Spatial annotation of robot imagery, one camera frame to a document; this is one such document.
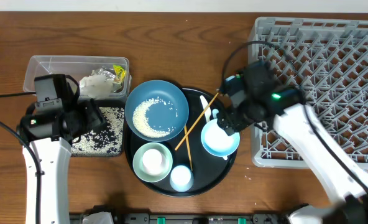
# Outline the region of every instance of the plastic container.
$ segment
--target plastic container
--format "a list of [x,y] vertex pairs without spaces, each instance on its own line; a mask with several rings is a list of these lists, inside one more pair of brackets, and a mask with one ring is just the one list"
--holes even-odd
[[129,61],[123,57],[99,56],[66,56],[66,55],[34,55],[30,58],[24,81],[24,91],[35,91],[34,79],[43,75],[66,74],[76,81],[91,75],[93,70],[107,68],[113,70],[113,65],[120,65],[126,70],[123,88],[120,92],[110,93],[105,100],[119,100],[126,102],[129,96],[131,76]]
[[[252,40],[279,45],[297,60],[293,68],[275,49],[262,44],[248,48],[249,63],[268,60],[282,83],[302,87],[328,132],[368,170],[368,21],[260,17]],[[251,143],[259,167],[308,168],[274,131],[251,127]]]

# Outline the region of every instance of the round black tray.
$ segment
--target round black tray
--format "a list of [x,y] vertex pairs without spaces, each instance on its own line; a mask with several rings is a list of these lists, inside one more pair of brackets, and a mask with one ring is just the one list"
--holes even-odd
[[[208,102],[211,101],[213,95],[205,93],[200,90],[194,90],[191,88],[182,89],[190,106],[190,115],[188,117],[187,128],[198,118],[199,114],[203,111],[203,107],[200,101],[200,96],[203,95]],[[211,109],[218,109],[222,111],[224,109],[223,104],[219,100],[215,100],[211,105]],[[198,194],[202,194],[212,189],[214,186],[219,184],[225,176],[228,174],[231,166],[234,164],[236,152],[228,156],[228,160],[224,160],[222,157],[216,157],[209,154],[202,146],[201,143],[201,132],[203,126],[206,124],[205,116],[203,116],[194,130],[188,136],[191,147],[191,158],[193,165],[194,185],[187,192],[176,192],[170,186],[169,178],[170,175],[166,176],[163,180],[156,183],[148,183],[140,180],[148,188],[164,195],[172,197],[190,197]],[[134,154],[142,145],[148,143],[148,141],[141,139],[140,137],[133,134],[130,128],[126,129],[124,135],[124,148],[126,153],[127,161],[133,170],[132,161]],[[171,140],[161,142],[170,149],[173,156],[173,167],[177,165],[186,165],[190,167],[190,161],[188,159],[188,153],[185,142],[180,146],[177,151],[174,148],[184,137],[184,130]]]

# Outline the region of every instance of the wooden stick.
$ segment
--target wooden stick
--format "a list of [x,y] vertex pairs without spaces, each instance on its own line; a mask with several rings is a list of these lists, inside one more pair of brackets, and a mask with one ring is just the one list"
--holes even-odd
[[175,150],[177,151],[177,149],[183,144],[183,141],[188,137],[188,135],[192,132],[192,129],[194,129],[195,125],[198,124],[199,120],[202,118],[202,116],[205,114],[205,111],[210,107],[210,105],[213,103],[213,101],[217,98],[217,96],[219,95],[219,92],[217,92],[215,94],[215,96],[213,97],[213,99],[211,99],[211,101],[209,102],[209,104],[207,105],[207,107],[205,107],[205,109],[202,111],[202,113],[199,115],[199,117],[196,119],[196,121],[194,122],[194,124],[192,124],[191,128],[188,130],[188,132],[184,135],[183,139],[178,143],[178,145],[176,146]]
[[188,158],[190,159],[191,171],[193,171],[193,169],[192,169],[192,160],[191,160],[191,151],[190,151],[190,140],[188,140],[188,136],[185,138],[185,141],[186,141],[186,150],[188,151]]

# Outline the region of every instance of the green tape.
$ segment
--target green tape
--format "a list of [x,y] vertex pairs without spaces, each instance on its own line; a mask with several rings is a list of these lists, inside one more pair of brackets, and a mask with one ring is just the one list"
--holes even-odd
[[157,224],[165,224],[165,223],[166,223],[166,218],[165,217],[158,217]]
[[246,218],[238,218],[238,224],[246,224]]

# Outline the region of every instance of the light green bowl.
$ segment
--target light green bowl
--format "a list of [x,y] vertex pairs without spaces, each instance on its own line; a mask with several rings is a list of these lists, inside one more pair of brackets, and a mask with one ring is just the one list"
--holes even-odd
[[[142,156],[149,149],[158,150],[166,158],[165,168],[163,169],[163,172],[161,174],[150,175],[150,174],[146,173],[146,171],[143,167]],[[172,166],[173,166],[172,153],[169,151],[169,149],[166,146],[164,146],[161,143],[150,142],[150,143],[144,144],[134,154],[134,158],[133,158],[134,173],[138,176],[138,178],[140,178],[141,180],[143,180],[145,182],[153,183],[153,182],[158,182],[160,180],[163,180],[163,178],[168,176],[168,174],[170,173],[170,171],[172,169]]]

